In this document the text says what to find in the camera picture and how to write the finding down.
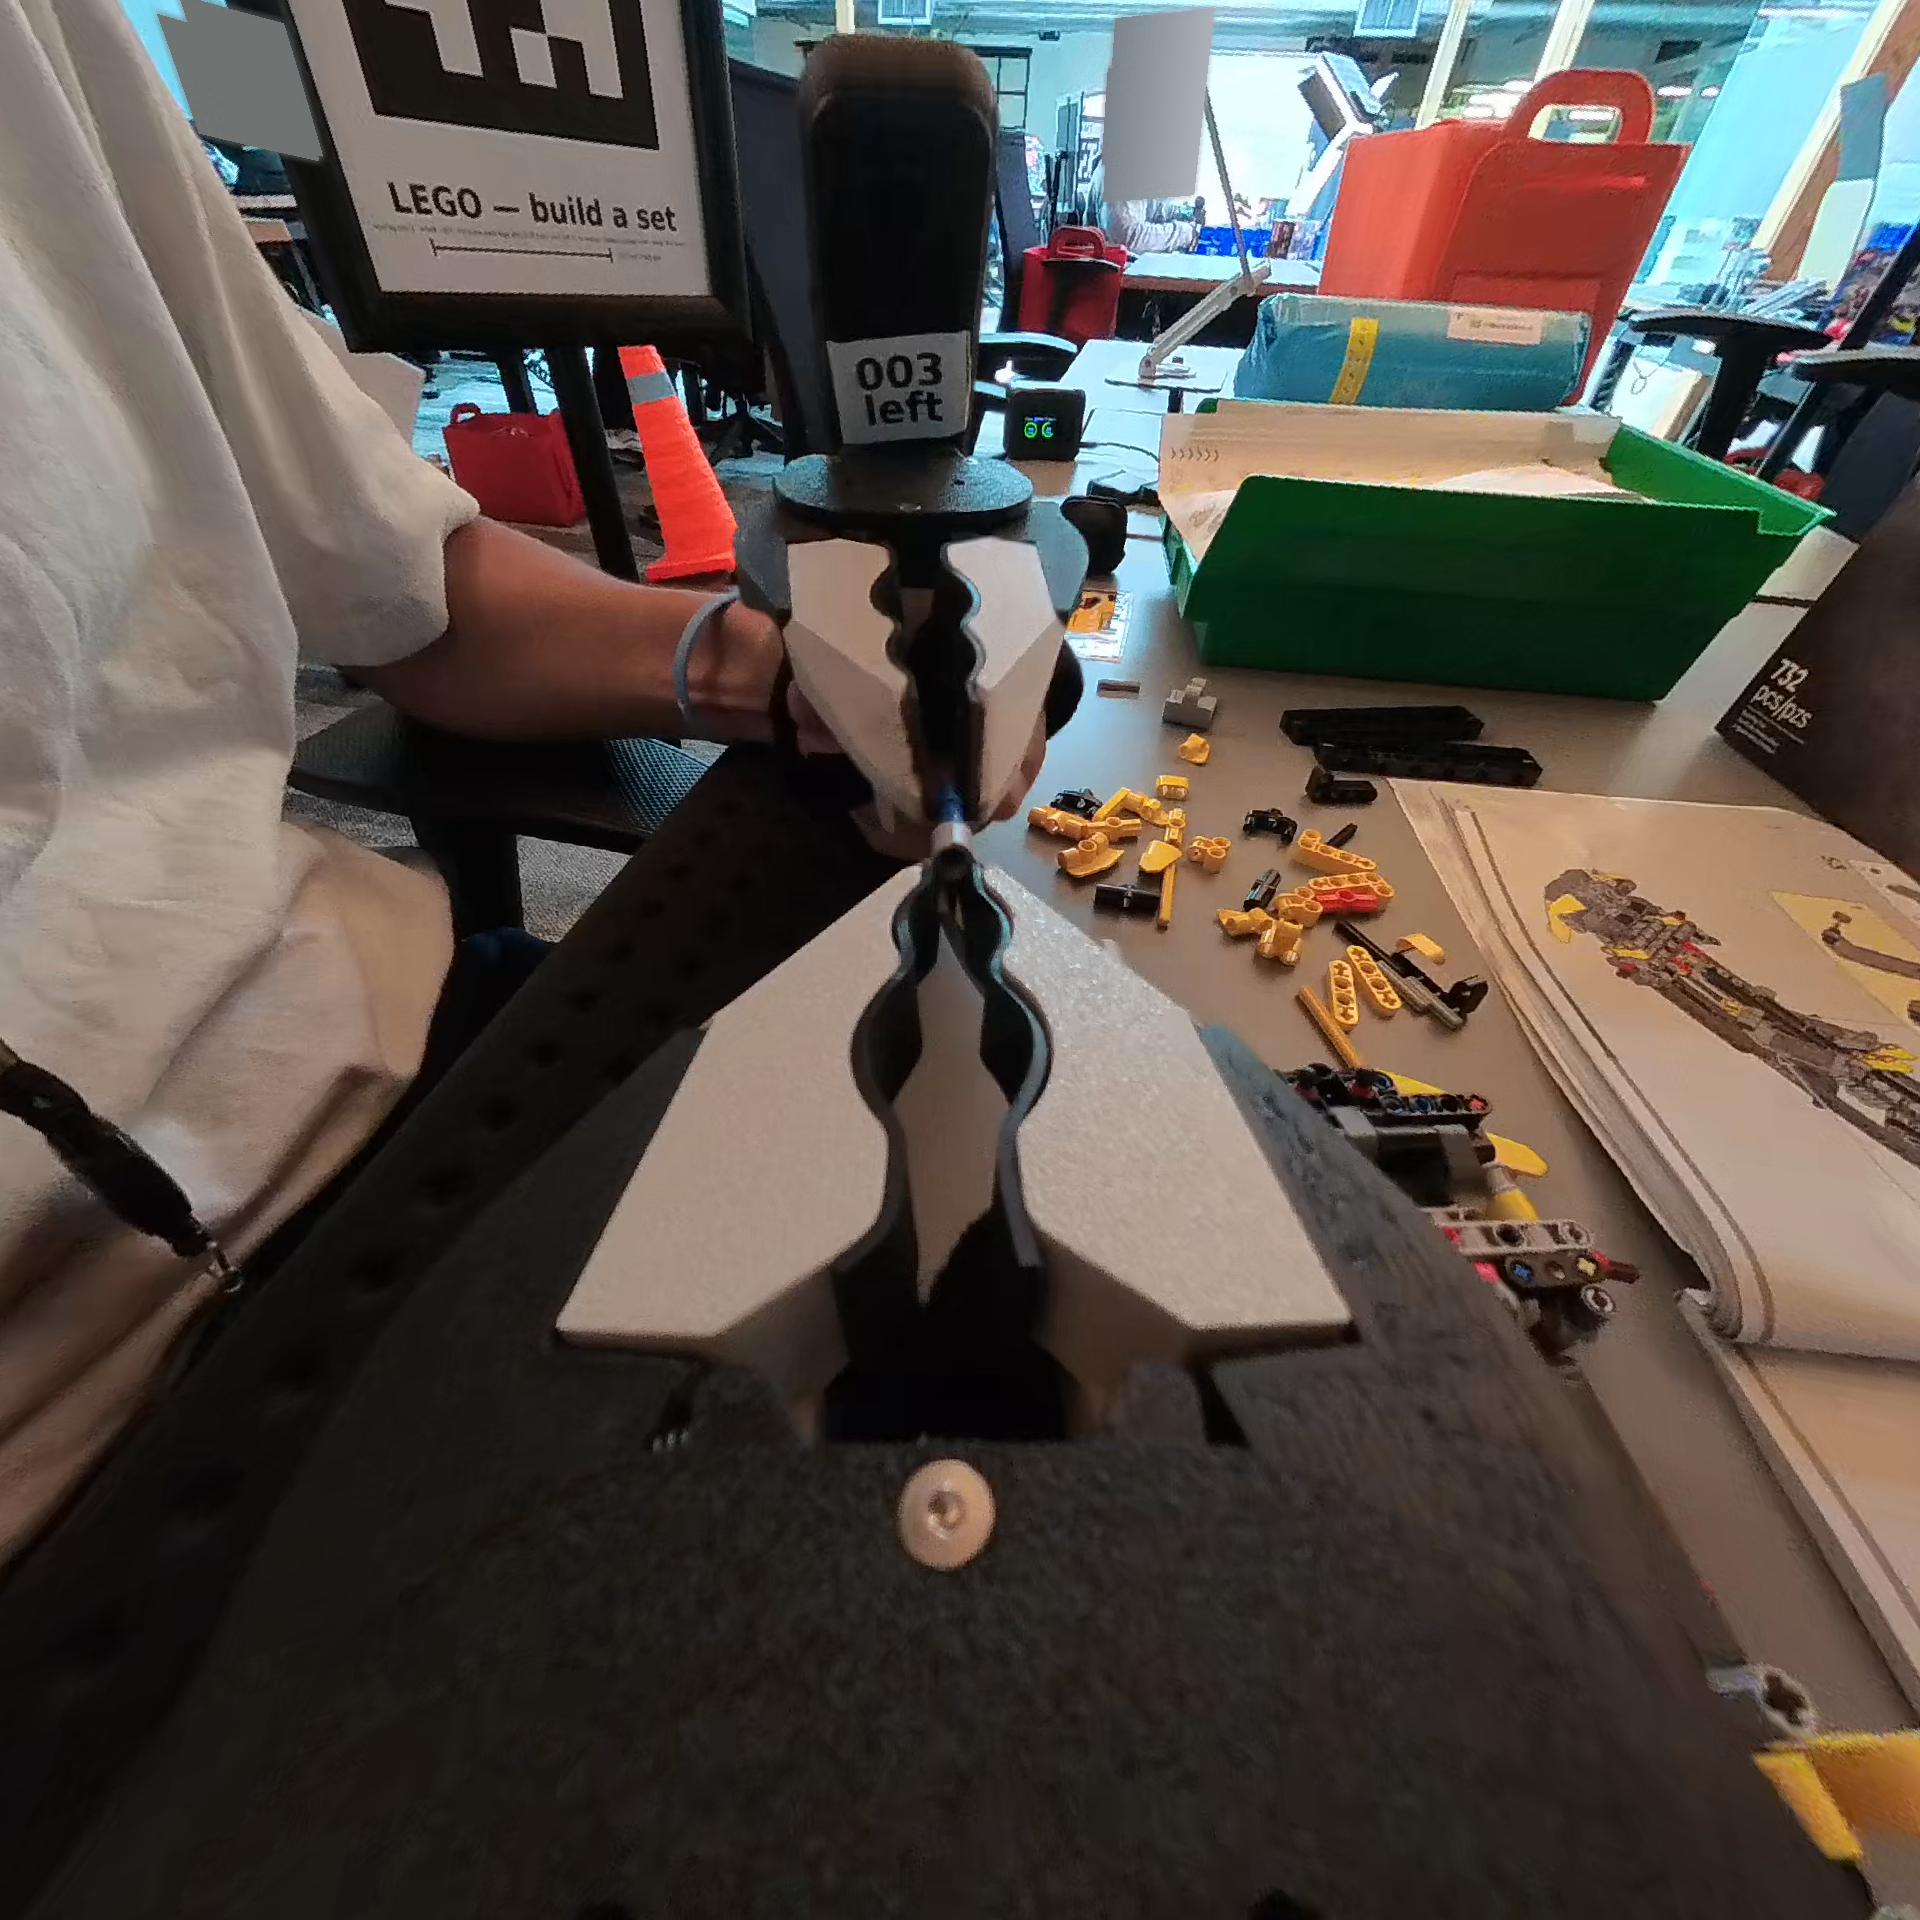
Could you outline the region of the orange traffic cone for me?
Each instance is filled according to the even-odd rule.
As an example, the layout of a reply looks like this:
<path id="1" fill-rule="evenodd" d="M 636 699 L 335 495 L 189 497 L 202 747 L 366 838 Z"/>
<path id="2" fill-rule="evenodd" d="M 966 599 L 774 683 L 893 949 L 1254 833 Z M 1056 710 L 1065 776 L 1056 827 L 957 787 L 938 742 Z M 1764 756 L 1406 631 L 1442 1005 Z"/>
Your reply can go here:
<path id="1" fill-rule="evenodd" d="M 644 580 L 673 584 L 729 576 L 735 565 L 735 517 L 673 377 L 650 344 L 621 344 L 617 358 L 663 542 L 663 555 L 647 561 Z"/>

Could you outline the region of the person's left forearm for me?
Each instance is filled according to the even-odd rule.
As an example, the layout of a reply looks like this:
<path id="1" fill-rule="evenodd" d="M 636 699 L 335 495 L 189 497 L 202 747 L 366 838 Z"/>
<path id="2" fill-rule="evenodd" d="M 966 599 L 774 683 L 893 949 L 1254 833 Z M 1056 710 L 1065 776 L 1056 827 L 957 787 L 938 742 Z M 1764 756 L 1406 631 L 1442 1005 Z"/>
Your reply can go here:
<path id="1" fill-rule="evenodd" d="M 777 623 L 719 592 L 625 582 L 478 518 L 442 542 L 445 631 L 352 676 L 466 739 L 770 742 Z"/>

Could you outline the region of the red plastic carry case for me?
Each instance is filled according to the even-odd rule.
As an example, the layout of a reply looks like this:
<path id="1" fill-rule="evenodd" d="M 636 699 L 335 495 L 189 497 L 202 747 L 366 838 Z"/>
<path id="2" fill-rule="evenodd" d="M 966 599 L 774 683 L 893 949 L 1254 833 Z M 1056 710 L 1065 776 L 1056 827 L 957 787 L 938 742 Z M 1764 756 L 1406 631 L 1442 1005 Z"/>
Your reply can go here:
<path id="1" fill-rule="evenodd" d="M 1354 139 L 1316 293 L 1584 317 L 1576 395 L 1688 159 L 1653 113 L 1640 72 L 1564 68 L 1500 123 Z"/>

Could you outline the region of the lego instruction booklet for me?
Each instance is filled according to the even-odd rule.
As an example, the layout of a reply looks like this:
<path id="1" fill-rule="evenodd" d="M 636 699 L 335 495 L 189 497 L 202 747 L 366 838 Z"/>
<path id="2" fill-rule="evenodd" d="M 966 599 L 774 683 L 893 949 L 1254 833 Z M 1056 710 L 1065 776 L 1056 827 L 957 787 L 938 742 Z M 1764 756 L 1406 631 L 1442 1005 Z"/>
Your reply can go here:
<path id="1" fill-rule="evenodd" d="M 1781 807 L 1393 788 L 1916 1701 L 1916 868 Z"/>

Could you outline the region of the lego set box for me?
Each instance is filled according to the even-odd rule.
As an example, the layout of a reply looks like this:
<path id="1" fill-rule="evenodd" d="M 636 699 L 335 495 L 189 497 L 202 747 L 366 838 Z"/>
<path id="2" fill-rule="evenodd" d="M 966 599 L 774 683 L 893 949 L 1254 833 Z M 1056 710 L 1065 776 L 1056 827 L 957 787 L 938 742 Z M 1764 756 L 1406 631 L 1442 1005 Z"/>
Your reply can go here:
<path id="1" fill-rule="evenodd" d="M 1918 875 L 1918 485 L 1721 716 L 1718 735 Z"/>

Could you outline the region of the black framed marker sign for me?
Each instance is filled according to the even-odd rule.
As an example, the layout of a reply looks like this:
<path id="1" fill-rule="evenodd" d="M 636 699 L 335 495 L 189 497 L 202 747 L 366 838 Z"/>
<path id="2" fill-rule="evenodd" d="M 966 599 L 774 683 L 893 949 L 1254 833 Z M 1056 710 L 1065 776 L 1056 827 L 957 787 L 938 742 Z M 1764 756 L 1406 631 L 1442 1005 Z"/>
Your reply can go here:
<path id="1" fill-rule="evenodd" d="M 350 344 L 749 332 L 714 3 L 257 4 L 320 158 L 282 155 Z"/>

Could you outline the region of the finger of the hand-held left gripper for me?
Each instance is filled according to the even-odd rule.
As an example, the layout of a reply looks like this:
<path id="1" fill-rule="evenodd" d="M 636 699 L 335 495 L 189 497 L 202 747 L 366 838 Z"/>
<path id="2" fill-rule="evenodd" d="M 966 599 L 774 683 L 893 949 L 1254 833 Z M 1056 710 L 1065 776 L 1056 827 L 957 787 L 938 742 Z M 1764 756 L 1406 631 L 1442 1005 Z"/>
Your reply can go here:
<path id="1" fill-rule="evenodd" d="M 948 542 L 957 582 L 957 720 L 952 769 L 969 825 L 988 825 L 1045 734 L 1065 623 L 1032 543 L 983 535 Z"/>
<path id="2" fill-rule="evenodd" d="M 830 537 L 783 549 L 783 649 L 799 695 L 866 776 L 886 827 L 934 823 L 928 697 L 908 659 L 896 555 Z"/>

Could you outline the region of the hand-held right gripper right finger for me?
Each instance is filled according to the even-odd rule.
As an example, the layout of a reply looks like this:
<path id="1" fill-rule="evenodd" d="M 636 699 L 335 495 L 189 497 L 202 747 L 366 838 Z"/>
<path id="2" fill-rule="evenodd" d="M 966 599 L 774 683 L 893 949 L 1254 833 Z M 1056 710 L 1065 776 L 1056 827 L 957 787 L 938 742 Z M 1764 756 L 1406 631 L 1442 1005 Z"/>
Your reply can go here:
<path id="1" fill-rule="evenodd" d="M 1140 1365 L 1340 1342 L 1353 1315 L 1280 1171 L 1186 1009 L 1114 951 L 988 875 L 1001 965 L 1046 1023 L 1046 1078 L 1015 1132 L 1045 1262 L 1028 1339 L 1093 1424 Z"/>

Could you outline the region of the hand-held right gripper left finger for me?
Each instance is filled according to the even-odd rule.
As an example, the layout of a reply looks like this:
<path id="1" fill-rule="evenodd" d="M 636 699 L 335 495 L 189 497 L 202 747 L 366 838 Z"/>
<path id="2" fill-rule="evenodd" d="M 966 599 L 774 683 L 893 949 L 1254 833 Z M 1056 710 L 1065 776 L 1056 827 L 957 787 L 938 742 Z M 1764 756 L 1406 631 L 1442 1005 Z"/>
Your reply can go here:
<path id="1" fill-rule="evenodd" d="M 852 1065 L 919 880 L 884 880 L 711 1017 L 560 1308 L 560 1342 L 729 1365 L 783 1407 L 820 1409 L 849 1358 L 834 1265 L 876 1238 L 921 1300 L 930 1240 L 905 1136 Z"/>

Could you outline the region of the person's left hand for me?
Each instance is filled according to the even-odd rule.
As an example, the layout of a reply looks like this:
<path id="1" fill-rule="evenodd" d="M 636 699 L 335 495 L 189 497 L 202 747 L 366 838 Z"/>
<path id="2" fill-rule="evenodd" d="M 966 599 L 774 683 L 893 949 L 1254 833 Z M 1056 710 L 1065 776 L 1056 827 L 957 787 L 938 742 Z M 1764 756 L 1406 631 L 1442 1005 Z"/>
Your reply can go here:
<path id="1" fill-rule="evenodd" d="M 783 686 L 783 716 L 790 720 L 793 744 L 804 760 L 822 765 L 831 773 L 846 773 L 840 742 L 828 728 L 825 720 L 810 709 L 806 695 L 796 681 Z M 988 815 L 988 825 L 1013 821 L 1021 812 L 1026 795 L 1040 780 L 1046 744 L 1048 734 L 1045 716 L 1040 713 L 1023 744 L 1023 756 L 1017 769 L 1008 774 L 1008 781 Z M 884 856 L 896 862 L 919 862 L 930 849 L 930 827 L 905 817 L 886 825 L 876 799 L 862 799 L 857 805 L 849 801 L 848 814 L 866 846 Z"/>

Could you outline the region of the lego car chassis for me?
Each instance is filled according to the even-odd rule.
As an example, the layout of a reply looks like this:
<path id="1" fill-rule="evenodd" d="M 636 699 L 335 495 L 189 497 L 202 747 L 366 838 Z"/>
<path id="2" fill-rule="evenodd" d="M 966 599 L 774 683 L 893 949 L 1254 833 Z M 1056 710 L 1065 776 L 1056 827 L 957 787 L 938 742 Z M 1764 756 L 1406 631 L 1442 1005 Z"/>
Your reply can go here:
<path id="1" fill-rule="evenodd" d="M 1487 1132 L 1489 1102 L 1342 1063 L 1312 1063 L 1281 1081 L 1429 1214 L 1534 1350 L 1559 1376 L 1584 1383 L 1585 1349 L 1610 1325 L 1617 1288 L 1640 1273 L 1606 1255 L 1576 1220 L 1534 1207 L 1519 1176 L 1545 1166 Z M 1724 1716 L 1823 1859 L 1861 1880 L 1866 1839 L 1916 1839 L 1913 1727 L 1823 1726 L 1797 1678 L 1737 1651 L 1712 1591 L 1701 1591 L 1687 1632 Z"/>

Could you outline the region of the grey lego seat piece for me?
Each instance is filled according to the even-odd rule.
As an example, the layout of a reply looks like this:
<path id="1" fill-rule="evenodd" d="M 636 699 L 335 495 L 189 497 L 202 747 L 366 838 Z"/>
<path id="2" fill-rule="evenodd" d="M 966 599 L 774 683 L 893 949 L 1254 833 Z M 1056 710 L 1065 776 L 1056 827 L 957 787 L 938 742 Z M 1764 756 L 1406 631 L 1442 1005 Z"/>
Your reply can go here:
<path id="1" fill-rule="evenodd" d="M 959 984 L 937 990 L 934 1001 L 952 1032 L 972 1020 L 972 1043 L 983 1049 L 1005 921 L 972 847 L 948 844 L 930 853 L 901 904 L 898 935 L 914 990 L 950 959 Z"/>

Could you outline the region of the dark red carry bag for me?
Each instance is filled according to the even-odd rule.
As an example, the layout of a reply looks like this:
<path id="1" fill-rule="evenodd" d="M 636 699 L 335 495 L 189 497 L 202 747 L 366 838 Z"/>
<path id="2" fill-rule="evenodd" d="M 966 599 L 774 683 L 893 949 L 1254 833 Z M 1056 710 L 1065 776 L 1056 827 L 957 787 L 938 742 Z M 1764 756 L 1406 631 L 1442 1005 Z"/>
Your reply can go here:
<path id="1" fill-rule="evenodd" d="M 1021 252 L 1015 332 L 1072 348 L 1113 339 L 1126 260 L 1097 227 L 1056 227 L 1045 244 Z"/>

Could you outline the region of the green plastic bin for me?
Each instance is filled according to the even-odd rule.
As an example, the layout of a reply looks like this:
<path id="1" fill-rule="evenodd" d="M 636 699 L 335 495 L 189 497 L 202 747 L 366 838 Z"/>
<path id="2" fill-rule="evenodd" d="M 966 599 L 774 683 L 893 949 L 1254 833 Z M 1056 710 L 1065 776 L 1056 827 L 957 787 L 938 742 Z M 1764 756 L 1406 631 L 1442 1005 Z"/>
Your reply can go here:
<path id="1" fill-rule="evenodd" d="M 1605 467 L 1642 497 L 1256 476 L 1169 584 L 1214 664 L 1656 703 L 1830 513 L 1620 421 Z"/>

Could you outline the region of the dark ribbed lego panel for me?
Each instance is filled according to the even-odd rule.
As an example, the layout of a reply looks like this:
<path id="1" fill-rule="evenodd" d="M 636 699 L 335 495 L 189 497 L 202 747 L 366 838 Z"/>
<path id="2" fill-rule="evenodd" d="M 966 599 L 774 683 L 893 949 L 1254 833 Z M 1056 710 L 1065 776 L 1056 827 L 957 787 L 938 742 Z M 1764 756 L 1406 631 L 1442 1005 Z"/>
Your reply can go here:
<path id="1" fill-rule="evenodd" d="M 1525 747 L 1492 742 L 1461 703 L 1285 709 L 1280 734 L 1312 755 L 1304 798 L 1370 805 L 1378 781 L 1534 788 L 1545 767 Z"/>

